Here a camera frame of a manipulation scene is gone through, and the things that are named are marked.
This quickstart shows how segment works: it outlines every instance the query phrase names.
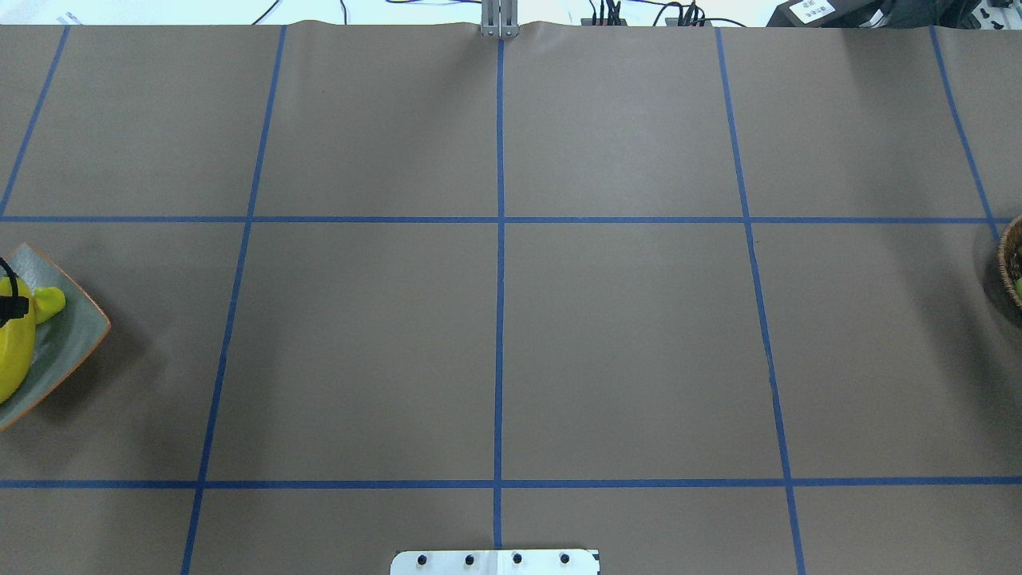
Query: square plate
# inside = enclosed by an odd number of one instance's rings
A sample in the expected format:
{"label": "square plate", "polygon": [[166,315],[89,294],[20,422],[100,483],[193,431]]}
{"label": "square plate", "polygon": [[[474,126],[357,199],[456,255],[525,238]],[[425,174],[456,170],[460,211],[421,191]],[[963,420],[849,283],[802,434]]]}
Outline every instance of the square plate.
{"label": "square plate", "polygon": [[37,328],[32,369],[14,395],[0,403],[0,431],[28,414],[78,370],[110,331],[110,320],[103,310],[44,253],[22,243],[7,261],[33,290],[59,287],[67,306]]}

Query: basket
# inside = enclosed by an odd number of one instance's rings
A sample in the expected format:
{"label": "basket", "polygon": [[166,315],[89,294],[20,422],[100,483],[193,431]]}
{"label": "basket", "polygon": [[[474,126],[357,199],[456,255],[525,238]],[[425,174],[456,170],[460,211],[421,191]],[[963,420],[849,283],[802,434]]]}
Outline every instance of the basket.
{"label": "basket", "polygon": [[1022,256],[1019,255],[1019,246],[1022,246],[1022,215],[1008,224],[1004,235],[1001,236],[1001,244],[997,245],[997,267],[1001,269],[1001,277],[1005,280],[1008,295],[1015,302],[1015,306],[1022,310],[1022,294],[1015,289],[1015,283],[1022,276]]}

